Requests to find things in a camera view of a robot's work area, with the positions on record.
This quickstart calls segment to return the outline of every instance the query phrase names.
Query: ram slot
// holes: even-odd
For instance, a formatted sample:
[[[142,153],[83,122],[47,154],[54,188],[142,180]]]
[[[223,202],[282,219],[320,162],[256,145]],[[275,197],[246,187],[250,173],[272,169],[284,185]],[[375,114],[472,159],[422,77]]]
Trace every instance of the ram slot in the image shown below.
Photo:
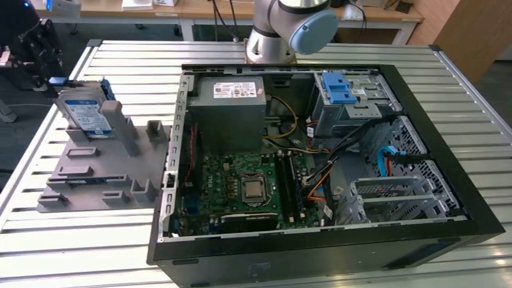
[[[294,157],[288,158],[290,167],[291,167],[291,175],[294,179],[294,190],[295,190],[295,202],[298,203],[298,209],[300,212],[300,218],[303,218],[303,210],[304,210],[304,203],[303,203],[303,196],[302,196],[302,184],[299,182],[299,174],[300,171],[295,169],[295,163],[294,163]]]
[[[283,219],[294,222],[299,217],[298,194],[294,181],[294,167],[291,157],[282,154],[275,157],[275,170],[279,185],[279,197],[282,200]]]

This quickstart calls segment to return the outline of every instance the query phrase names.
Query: blue drive bay latch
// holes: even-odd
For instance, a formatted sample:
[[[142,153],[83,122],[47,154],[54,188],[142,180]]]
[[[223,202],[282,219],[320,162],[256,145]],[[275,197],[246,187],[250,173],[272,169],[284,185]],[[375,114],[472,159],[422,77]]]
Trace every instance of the blue drive bay latch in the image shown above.
[[[342,73],[323,73],[323,84],[330,94],[331,104],[355,104],[358,98],[351,92],[351,83],[346,80]]]

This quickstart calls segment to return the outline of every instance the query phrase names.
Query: wooden desk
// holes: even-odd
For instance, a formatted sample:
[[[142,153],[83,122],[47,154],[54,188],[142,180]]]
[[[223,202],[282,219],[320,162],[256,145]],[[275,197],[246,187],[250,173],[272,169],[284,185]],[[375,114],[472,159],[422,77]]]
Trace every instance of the wooden desk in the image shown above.
[[[227,0],[218,0],[218,7],[224,19],[232,19],[230,2]],[[235,13],[238,19],[252,20],[255,14],[255,5],[252,2],[240,3],[234,2]],[[334,9],[338,17],[342,19],[344,8]],[[364,7],[368,22],[422,22],[423,16],[412,7],[408,14],[400,13],[392,9],[384,10],[378,7]],[[182,9],[183,18],[214,18],[214,5],[208,0],[186,0]]]
[[[208,0],[180,0],[174,7],[156,5],[152,10],[123,11],[123,0],[82,0],[80,18],[63,17],[46,10],[43,0],[31,0],[42,17],[48,17],[55,23],[104,23],[104,24],[179,24],[183,39],[194,41],[194,25],[214,25],[214,5]],[[230,2],[218,0],[222,16],[228,25],[234,24]],[[235,13],[239,25],[254,24],[254,3],[235,2]],[[394,44],[406,45],[416,24],[423,21],[423,16],[415,8],[408,14],[395,10],[383,10],[364,7],[367,14],[367,27],[370,29],[398,29]],[[343,8],[335,9],[336,15],[343,17]],[[360,28],[360,20],[342,20],[340,28]]]
[[[43,0],[31,0],[38,14],[48,17],[56,23],[116,23],[116,24],[163,24],[166,19],[176,19],[182,14],[183,0],[176,6],[155,5],[152,10],[123,11],[123,0],[82,0],[80,18],[70,18],[51,13],[46,9]]]
[[[230,2],[227,0],[218,0],[218,7],[220,14],[228,25],[234,24],[234,16],[231,13]],[[254,3],[234,2],[235,13],[239,25],[252,25],[255,7]],[[394,9],[384,10],[378,7],[364,7],[367,15],[367,27],[370,29],[398,29],[399,32],[394,39],[394,44],[406,45],[411,34],[415,30],[416,24],[423,22],[423,16],[415,8],[411,9],[408,14],[400,13]],[[335,9],[338,17],[343,18],[344,9]],[[214,24],[214,4],[208,0],[184,0],[182,9],[182,28],[192,27],[194,25],[212,25]],[[340,28],[360,28],[363,22],[360,20],[342,20],[339,22]]]

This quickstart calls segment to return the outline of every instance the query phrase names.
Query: sticker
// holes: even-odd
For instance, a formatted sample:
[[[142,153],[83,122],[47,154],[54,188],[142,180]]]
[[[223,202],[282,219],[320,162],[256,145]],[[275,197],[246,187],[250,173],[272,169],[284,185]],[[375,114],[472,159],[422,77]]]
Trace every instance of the sticker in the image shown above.
[[[311,138],[315,137],[315,128],[314,127],[307,128],[307,136]]]
[[[216,83],[214,85],[214,98],[258,97],[255,82]]]
[[[367,92],[366,92],[364,89],[352,89],[352,93],[354,93],[354,94],[367,95]]]
[[[178,17],[176,13],[155,13],[155,16]]]
[[[326,214],[326,216],[328,216],[330,219],[334,218],[334,211],[330,207],[327,207],[327,205],[323,207],[323,213]]]
[[[106,117],[99,112],[96,100],[66,100],[68,111],[88,135],[104,136],[111,134],[112,128]]]
[[[334,191],[334,195],[342,195],[343,191],[346,189],[343,189],[340,186],[336,187],[335,191]]]

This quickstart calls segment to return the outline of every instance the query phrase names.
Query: gray carpet floor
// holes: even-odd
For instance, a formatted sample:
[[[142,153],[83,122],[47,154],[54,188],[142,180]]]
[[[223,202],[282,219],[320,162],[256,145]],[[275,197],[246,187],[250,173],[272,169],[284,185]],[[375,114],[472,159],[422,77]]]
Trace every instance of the gray carpet floor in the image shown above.
[[[174,25],[146,25],[138,29],[135,25],[79,25],[79,33],[70,34],[70,27],[56,25],[64,53],[62,60],[66,73],[70,74],[90,39],[110,40],[182,40],[175,36]],[[214,40],[214,29],[203,28],[195,31],[196,38]],[[222,40],[230,40],[230,36],[220,30]],[[512,124],[512,62],[496,62],[486,73],[478,89],[487,98],[507,123]],[[34,134],[47,115],[51,101],[44,99],[38,92],[19,91],[0,78],[0,100],[7,105],[38,104],[38,106],[12,106],[18,114],[15,123],[0,121],[0,169],[15,169],[23,156]],[[10,174],[0,173],[0,189],[6,185]]]

